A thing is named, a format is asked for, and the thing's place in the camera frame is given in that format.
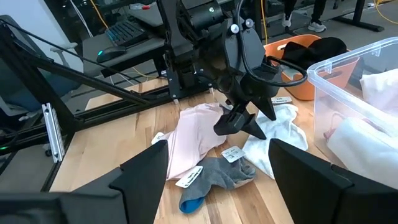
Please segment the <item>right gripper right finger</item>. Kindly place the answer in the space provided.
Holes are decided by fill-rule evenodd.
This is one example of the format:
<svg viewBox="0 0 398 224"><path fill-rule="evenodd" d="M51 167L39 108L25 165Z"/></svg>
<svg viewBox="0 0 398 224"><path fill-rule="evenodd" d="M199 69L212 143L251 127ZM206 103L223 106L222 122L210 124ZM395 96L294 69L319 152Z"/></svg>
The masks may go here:
<svg viewBox="0 0 398 224"><path fill-rule="evenodd" d="M275 181L294 223L397 223L397 190L271 139Z"/></svg>

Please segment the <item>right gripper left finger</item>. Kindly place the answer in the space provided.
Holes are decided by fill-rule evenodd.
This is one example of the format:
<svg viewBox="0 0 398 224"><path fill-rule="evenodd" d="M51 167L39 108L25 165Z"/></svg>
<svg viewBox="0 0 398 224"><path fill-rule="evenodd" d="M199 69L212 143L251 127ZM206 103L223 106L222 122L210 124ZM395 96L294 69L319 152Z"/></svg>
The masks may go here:
<svg viewBox="0 0 398 224"><path fill-rule="evenodd" d="M62 223L153 223L165 185L168 142L160 140L119 167L62 197Z"/></svg>

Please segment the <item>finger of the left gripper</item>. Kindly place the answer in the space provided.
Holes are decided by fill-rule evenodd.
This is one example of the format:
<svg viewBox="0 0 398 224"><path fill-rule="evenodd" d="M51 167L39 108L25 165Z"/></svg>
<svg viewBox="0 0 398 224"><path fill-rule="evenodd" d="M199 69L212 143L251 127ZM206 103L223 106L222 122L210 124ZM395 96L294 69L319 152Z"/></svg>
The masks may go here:
<svg viewBox="0 0 398 224"><path fill-rule="evenodd" d="M258 139L265 140L266 135L256 122L256 115L247 111L238 113L223 108L223 114L213 126L214 132L219 136L236 134L240 131L248 133Z"/></svg>
<svg viewBox="0 0 398 224"><path fill-rule="evenodd" d="M277 119L271 98L266 96L257 97L254 99L254 105L271 121Z"/></svg>

